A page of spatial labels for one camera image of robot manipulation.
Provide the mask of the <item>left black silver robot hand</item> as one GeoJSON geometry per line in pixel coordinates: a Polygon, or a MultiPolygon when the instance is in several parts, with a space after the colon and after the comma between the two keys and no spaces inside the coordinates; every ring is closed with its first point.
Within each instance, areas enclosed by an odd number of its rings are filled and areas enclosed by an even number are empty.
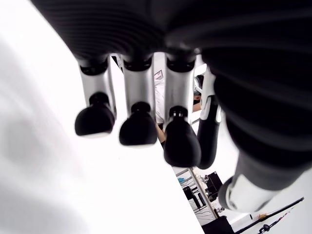
{"type": "Polygon", "coordinates": [[[153,54],[165,54],[164,158],[210,167],[223,111],[239,149],[220,204],[256,212],[312,166],[312,3],[309,0],[35,0],[76,58],[86,108],[78,136],[117,118],[109,56],[121,55],[125,146],[154,144],[153,54]]]}

